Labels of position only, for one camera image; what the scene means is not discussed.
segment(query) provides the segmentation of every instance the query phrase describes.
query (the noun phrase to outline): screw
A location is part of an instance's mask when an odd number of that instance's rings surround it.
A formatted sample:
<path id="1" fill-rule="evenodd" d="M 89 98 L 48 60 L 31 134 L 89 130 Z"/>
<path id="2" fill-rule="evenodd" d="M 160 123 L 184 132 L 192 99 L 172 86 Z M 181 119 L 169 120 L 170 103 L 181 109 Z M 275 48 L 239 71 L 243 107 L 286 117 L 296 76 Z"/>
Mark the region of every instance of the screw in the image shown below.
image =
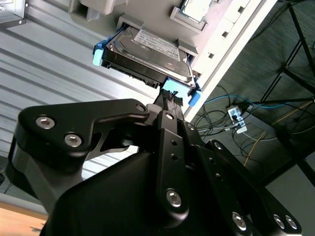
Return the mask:
<path id="1" fill-rule="evenodd" d="M 168 190 L 166 192 L 166 198 L 173 207 L 180 207 L 182 204 L 181 197 L 174 190 Z"/>
<path id="2" fill-rule="evenodd" d="M 140 104 L 137 104 L 136 105 L 136 108 L 139 110 L 139 111 L 141 111 L 141 112 L 144 112 L 146 109 L 142 106 L 142 105 L 140 105 Z"/>
<path id="3" fill-rule="evenodd" d="M 215 142 L 215 146 L 217 147 L 217 149 L 222 150 L 223 148 L 221 147 L 221 145 L 217 142 Z"/>
<path id="4" fill-rule="evenodd" d="M 297 229 L 296 223 L 291 219 L 290 216 L 285 216 L 287 222 L 289 223 L 289 225 L 293 228 L 293 229 Z"/>
<path id="5" fill-rule="evenodd" d="M 169 118 L 169 119 L 174 119 L 174 117 L 171 114 L 169 114 L 169 113 L 166 113 L 166 117 Z"/>
<path id="6" fill-rule="evenodd" d="M 64 138 L 64 141 L 67 145 L 73 148 L 76 148 L 82 144 L 81 138 L 75 134 L 67 134 Z"/>
<path id="7" fill-rule="evenodd" d="M 55 126 L 55 122 L 53 119 L 49 117 L 39 117 L 36 119 L 36 124 L 43 129 L 51 129 Z"/>
<path id="8" fill-rule="evenodd" d="M 239 213 L 233 212 L 233 214 L 232 214 L 232 219 L 233 219 L 234 223 L 237 225 L 237 227 L 238 227 L 241 231 L 245 231 L 245 230 L 246 230 L 246 223 L 245 223 L 245 220 L 240 216 Z"/>
<path id="9" fill-rule="evenodd" d="M 282 222 L 280 217 L 278 217 L 277 215 L 274 215 L 274 219 L 275 219 L 276 223 L 280 226 L 280 228 L 284 230 L 284 228 L 285 228 L 284 223 Z"/>
<path id="10" fill-rule="evenodd" d="M 187 123 L 187 127 L 188 127 L 189 129 L 191 129 L 191 130 L 194 130 L 194 129 L 195 129 L 195 127 L 194 127 L 192 124 L 190 124 L 190 123 Z"/>

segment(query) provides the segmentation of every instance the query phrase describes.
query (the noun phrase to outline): hard drive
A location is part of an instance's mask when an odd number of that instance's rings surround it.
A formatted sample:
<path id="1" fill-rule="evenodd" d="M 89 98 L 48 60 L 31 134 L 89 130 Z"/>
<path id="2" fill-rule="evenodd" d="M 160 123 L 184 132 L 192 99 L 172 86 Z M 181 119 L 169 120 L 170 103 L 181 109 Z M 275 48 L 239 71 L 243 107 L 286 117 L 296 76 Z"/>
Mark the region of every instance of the hard drive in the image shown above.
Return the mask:
<path id="1" fill-rule="evenodd" d="M 154 88 L 167 77 L 195 88 L 187 54 L 143 29 L 122 30 L 107 43 L 102 59 L 102 66 L 115 68 Z"/>

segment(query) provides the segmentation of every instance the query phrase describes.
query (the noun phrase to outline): sticker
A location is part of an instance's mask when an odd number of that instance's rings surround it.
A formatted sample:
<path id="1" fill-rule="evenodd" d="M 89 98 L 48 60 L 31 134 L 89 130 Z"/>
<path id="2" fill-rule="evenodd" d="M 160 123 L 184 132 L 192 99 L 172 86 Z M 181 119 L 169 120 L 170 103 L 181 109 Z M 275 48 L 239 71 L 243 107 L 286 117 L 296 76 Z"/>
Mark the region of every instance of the sticker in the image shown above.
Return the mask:
<path id="1" fill-rule="evenodd" d="M 181 61 L 179 58 L 178 48 L 174 44 L 167 42 L 164 39 L 161 39 L 143 29 L 139 31 L 134 40 L 160 53 L 163 53 L 170 58 Z"/>

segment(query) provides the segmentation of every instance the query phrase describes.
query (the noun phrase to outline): corrugated metal wall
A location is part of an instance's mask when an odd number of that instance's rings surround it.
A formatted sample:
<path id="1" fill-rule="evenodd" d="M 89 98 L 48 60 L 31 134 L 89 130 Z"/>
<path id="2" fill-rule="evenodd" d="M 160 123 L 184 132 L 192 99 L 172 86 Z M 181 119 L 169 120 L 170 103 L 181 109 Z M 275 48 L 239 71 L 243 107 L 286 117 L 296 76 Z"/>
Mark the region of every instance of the corrugated metal wall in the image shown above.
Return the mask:
<path id="1" fill-rule="evenodd" d="M 25 25 L 0 31 L 0 155 L 7 157 L 18 113 L 26 107 L 135 98 L 154 101 L 158 91 L 141 81 L 93 66 L 94 44 L 103 40 L 71 16 L 42 0 L 31 0 Z M 134 150 L 88 161 L 84 178 Z"/>

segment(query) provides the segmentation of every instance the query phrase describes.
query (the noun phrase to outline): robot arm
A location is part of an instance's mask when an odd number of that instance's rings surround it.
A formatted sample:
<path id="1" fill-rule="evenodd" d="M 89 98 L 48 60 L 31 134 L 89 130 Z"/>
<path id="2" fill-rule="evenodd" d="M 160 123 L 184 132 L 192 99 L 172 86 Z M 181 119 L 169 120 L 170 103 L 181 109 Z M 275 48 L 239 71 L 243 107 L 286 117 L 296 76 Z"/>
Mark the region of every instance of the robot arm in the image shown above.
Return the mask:
<path id="1" fill-rule="evenodd" d="M 6 172 L 48 211 L 41 235 L 301 235 L 219 141 L 202 142 L 179 104 L 162 90 L 147 106 L 125 99 L 23 110 Z M 139 152 L 82 181 L 85 160 L 130 145 Z"/>

